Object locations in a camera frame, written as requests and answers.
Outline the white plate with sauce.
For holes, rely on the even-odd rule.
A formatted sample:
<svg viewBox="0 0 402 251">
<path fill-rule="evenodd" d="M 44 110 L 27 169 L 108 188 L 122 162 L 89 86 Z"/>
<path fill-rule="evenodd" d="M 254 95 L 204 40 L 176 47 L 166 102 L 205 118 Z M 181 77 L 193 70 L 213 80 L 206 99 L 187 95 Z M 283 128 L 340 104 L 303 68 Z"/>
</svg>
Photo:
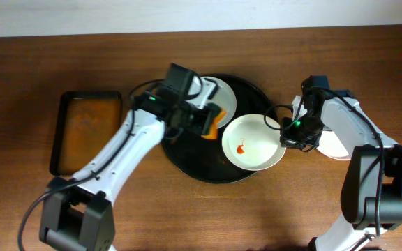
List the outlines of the white plate with sauce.
<svg viewBox="0 0 402 251">
<path fill-rule="evenodd" d="M 295 96 L 294 100 L 292 101 L 292 116 L 295 116 L 299 110 L 299 115 L 297 117 L 298 119 L 306 113 L 304 106 L 299 106 L 301 99 L 302 98 L 300 96 Z M 336 134 L 327 127 L 324 127 L 316 149 L 328 158 L 333 158 L 335 160 L 351 159 L 350 154 L 342 145 Z"/>
</svg>

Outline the orange green scrub sponge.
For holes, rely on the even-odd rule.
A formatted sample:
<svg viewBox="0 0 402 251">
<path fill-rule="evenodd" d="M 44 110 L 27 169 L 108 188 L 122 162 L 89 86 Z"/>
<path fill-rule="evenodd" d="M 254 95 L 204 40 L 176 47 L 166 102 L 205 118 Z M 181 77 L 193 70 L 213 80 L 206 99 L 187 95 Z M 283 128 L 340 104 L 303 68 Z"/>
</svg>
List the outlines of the orange green scrub sponge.
<svg viewBox="0 0 402 251">
<path fill-rule="evenodd" d="M 209 132 L 203 135 L 202 138 L 208 140 L 216 140 L 218 138 L 218 124 L 226 116 L 227 112 L 224 109 L 220 109 L 218 115 L 216 115 L 210 125 Z"/>
</svg>

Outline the cream plate with sauce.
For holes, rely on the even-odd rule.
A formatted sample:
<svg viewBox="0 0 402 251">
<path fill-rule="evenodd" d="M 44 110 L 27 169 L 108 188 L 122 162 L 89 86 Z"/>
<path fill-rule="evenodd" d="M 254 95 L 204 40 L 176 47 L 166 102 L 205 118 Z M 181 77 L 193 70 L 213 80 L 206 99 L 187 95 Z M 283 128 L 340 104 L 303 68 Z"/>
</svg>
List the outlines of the cream plate with sauce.
<svg viewBox="0 0 402 251">
<path fill-rule="evenodd" d="M 277 164 L 285 155 L 279 124 L 262 114 L 234 119 L 223 131 L 221 146 L 226 158 L 238 168 L 260 171 Z"/>
</svg>

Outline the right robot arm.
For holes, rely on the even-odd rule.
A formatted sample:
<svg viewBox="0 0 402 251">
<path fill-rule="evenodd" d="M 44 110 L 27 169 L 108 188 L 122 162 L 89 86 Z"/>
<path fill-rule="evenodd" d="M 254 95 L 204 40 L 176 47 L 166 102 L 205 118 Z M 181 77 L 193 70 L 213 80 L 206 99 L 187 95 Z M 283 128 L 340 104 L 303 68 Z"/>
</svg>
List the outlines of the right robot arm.
<svg viewBox="0 0 402 251">
<path fill-rule="evenodd" d="M 363 113 L 349 90 L 332 90 L 325 76 L 301 84 L 292 118 L 281 122 L 281 145 L 308 152 L 331 130 L 350 156 L 341 190 L 341 214 L 309 250 L 361 250 L 402 225 L 402 146 Z"/>
</svg>

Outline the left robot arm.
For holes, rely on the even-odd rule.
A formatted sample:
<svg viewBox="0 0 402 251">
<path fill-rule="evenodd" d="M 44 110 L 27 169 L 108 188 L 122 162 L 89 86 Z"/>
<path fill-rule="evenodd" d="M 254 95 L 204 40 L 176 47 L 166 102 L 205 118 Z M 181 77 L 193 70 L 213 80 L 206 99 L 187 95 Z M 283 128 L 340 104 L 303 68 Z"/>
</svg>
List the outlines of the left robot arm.
<svg viewBox="0 0 402 251">
<path fill-rule="evenodd" d="M 114 203 L 143 157 L 167 136 L 192 132 L 214 139 L 223 115 L 212 103 L 220 86 L 171 64 L 164 79 L 130 94 L 131 109 L 113 138 L 69 180 L 54 178 L 40 198 L 39 239 L 55 250 L 113 250 Z"/>
</svg>

